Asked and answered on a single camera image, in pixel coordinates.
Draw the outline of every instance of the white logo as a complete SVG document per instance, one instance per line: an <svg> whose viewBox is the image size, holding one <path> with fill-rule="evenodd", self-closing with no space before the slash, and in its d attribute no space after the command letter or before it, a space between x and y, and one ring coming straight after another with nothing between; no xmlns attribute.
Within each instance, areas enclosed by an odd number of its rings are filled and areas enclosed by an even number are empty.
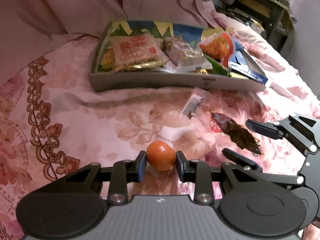
<svg viewBox="0 0 320 240"><path fill-rule="evenodd" d="M159 202L159 203L162 203L163 201L165 201L165 199L162 197L157 199L157 202Z"/></svg>

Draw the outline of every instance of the brown embroidered border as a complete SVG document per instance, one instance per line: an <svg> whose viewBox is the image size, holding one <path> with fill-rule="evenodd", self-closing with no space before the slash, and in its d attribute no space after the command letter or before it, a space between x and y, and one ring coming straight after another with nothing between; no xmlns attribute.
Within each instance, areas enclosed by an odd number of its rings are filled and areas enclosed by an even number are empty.
<svg viewBox="0 0 320 240"><path fill-rule="evenodd" d="M31 144L36 146L36 156L44 164L44 176L54 181L59 175L66 175L79 168L80 160L75 159L63 151L54 151L59 147L59 136L62 129L61 123L50 125L51 104L41 100L42 87L45 83L40 81L42 76L48 73L44 70L44 65L49 61L44 57L31 62L28 67L28 122L31 127Z"/></svg>

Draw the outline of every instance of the plastic wrapper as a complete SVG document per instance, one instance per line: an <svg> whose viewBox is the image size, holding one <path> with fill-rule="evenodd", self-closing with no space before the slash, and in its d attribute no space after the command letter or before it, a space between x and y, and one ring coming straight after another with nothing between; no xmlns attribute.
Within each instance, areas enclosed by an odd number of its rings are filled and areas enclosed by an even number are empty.
<svg viewBox="0 0 320 240"><path fill-rule="evenodd" d="M177 66L177 72L191 72L198 69L212 69L211 63L201 51L175 37L164 38L162 49Z"/></svg>
<svg viewBox="0 0 320 240"><path fill-rule="evenodd" d="M114 68L111 72L157 68L167 62L155 38L149 33L113 36L110 37L110 43L114 57Z"/></svg>
<svg viewBox="0 0 320 240"><path fill-rule="evenodd" d="M212 105L215 102L212 95L200 88L195 88L187 101L182 114L189 119L197 118L206 128L207 133L220 130L230 136L240 149L247 149L252 155L261 155L259 141L243 125L238 124L227 114L219 111L219 108Z"/></svg>
<svg viewBox="0 0 320 240"><path fill-rule="evenodd" d="M228 68L228 61L236 52L236 46L228 33L215 33L198 44L204 54L217 60L225 68Z"/></svg>

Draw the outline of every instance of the floral pattern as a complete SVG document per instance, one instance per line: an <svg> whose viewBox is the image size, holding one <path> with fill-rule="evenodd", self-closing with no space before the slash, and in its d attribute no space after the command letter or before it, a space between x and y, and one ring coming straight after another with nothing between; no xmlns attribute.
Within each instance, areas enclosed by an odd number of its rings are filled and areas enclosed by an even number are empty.
<svg viewBox="0 0 320 240"><path fill-rule="evenodd" d="M290 66L283 70L288 80L278 70L271 78L282 84L281 90L275 85L259 93L212 90L202 116L190 120L181 114L190 88L94 93L87 73L96 44L91 37L68 42L0 86L1 240L23 237L15 208L28 192L91 162L106 167L134 159L153 140L163 140L188 159L211 166L226 161L221 150L229 147L254 158L266 172L297 173L303 156L287 141L255 135L263 155L253 157L210 123L207 115L224 113L242 125L248 118L273 122L292 111L320 119L319 101ZM214 189L215 197L221 197L216 183ZM181 183L175 170L161 173L148 165L143 182L130 183L128 190L130 195L193 197L194 185ZM101 197L107 192L105 183Z"/></svg>

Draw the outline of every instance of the open tray box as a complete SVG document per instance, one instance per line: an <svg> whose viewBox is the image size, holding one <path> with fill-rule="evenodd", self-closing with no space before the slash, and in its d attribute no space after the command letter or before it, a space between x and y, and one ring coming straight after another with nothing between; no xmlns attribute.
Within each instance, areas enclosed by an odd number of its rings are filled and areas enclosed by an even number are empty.
<svg viewBox="0 0 320 240"><path fill-rule="evenodd" d="M263 91L265 84L258 83L242 75L231 73L231 76L221 74L200 74L200 73L166 73L152 71L138 71L125 73L103 72L100 62L105 53L109 37L113 36L134 36L144 32L150 32L156 40L164 37L181 37L195 47L198 42L204 40L220 28L201 28L183 24L161 23L152 21L118 21L109 22L105 28L99 44L96 48L91 70L89 73L90 82L94 91L105 91L112 89L128 88L159 88L159 87L200 87L202 89L225 89L239 91ZM259 65L246 53L243 52L247 65L252 70L265 76ZM224 73L223 66L218 62L212 64L216 73Z"/></svg>

